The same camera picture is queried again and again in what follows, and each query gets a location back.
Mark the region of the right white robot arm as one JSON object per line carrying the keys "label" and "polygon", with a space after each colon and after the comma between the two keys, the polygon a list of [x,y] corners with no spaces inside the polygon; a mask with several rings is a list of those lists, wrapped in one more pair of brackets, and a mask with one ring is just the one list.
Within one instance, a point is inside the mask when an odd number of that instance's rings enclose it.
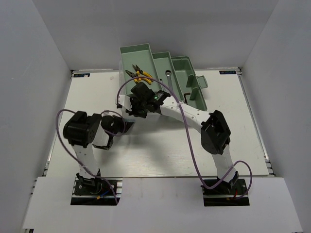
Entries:
{"label": "right white robot arm", "polygon": [[129,114],[145,118],[148,112],[158,113],[186,123],[201,136],[201,145],[212,155],[217,170],[216,184],[211,189],[219,188],[225,194],[237,188],[239,174],[233,166],[230,155],[231,131],[222,112],[212,113],[198,110],[178,100],[167,90],[154,92],[146,84],[138,83],[131,89]]}

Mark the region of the green cantilever toolbox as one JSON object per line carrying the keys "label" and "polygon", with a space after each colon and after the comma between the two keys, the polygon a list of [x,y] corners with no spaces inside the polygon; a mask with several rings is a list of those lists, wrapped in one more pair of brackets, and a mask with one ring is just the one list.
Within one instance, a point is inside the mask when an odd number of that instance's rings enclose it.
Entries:
{"label": "green cantilever toolbox", "polygon": [[187,105],[201,111],[207,111],[203,89],[208,87],[204,76],[196,75],[191,60],[187,56],[171,56],[166,52],[152,52],[149,44],[133,45],[120,48],[121,62],[119,65],[120,95],[131,95],[131,89],[135,82],[126,74],[126,70],[135,72],[132,65],[138,65],[143,71],[149,73],[156,81],[149,85],[154,92],[168,87],[166,70],[172,72],[173,93],[180,102],[184,102],[184,93],[191,92],[187,96]]}

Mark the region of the large silver ratchet wrench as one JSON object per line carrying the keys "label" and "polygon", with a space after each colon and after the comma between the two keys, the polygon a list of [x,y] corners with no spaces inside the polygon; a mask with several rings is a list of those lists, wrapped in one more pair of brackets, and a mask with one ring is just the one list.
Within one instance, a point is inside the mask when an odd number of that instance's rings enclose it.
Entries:
{"label": "large silver ratchet wrench", "polygon": [[173,91],[173,84],[172,84],[172,72],[170,70],[165,71],[166,77],[167,77],[167,82],[168,82],[168,87],[171,91]]}

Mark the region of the bent brown hex key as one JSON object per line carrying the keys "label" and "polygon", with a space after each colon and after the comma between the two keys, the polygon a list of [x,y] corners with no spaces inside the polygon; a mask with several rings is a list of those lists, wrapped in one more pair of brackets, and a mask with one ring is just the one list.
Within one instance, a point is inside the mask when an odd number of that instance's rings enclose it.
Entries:
{"label": "bent brown hex key", "polygon": [[187,93],[184,93],[183,97],[184,97],[184,102],[187,104],[188,103],[188,99],[187,99],[187,96],[190,96],[191,95],[191,92],[187,92]]}

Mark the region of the yellow-handled pliers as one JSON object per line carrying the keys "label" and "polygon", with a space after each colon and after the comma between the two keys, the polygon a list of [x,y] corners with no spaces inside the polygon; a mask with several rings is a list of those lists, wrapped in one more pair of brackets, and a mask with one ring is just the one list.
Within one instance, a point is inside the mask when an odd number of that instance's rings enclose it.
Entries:
{"label": "yellow-handled pliers", "polygon": [[138,65],[132,65],[132,67],[138,75],[152,78],[152,76],[149,73],[147,73],[146,71],[143,71]]}
{"label": "yellow-handled pliers", "polygon": [[145,76],[142,76],[142,75],[138,75],[137,73],[133,73],[133,72],[131,72],[131,71],[129,71],[129,70],[126,70],[125,72],[126,72],[126,74],[129,75],[131,78],[134,78],[134,82],[135,82],[135,83],[139,83],[139,82],[141,82],[141,81],[145,81],[145,82],[147,82],[149,85],[151,85],[152,82],[153,82],[153,81],[151,80],[151,78],[148,78],[148,77],[145,77]]}

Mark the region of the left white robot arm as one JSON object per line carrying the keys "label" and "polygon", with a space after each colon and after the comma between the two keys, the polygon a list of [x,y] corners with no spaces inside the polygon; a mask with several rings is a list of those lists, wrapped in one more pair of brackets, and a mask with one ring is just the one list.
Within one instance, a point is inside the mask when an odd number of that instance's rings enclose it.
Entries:
{"label": "left white robot arm", "polygon": [[109,185],[99,177],[101,170],[97,165],[94,149],[109,150],[114,137],[123,135],[133,126],[117,115],[93,114],[78,111],[65,124],[63,137],[72,146],[79,161],[80,171],[77,173],[78,195],[96,195]]}

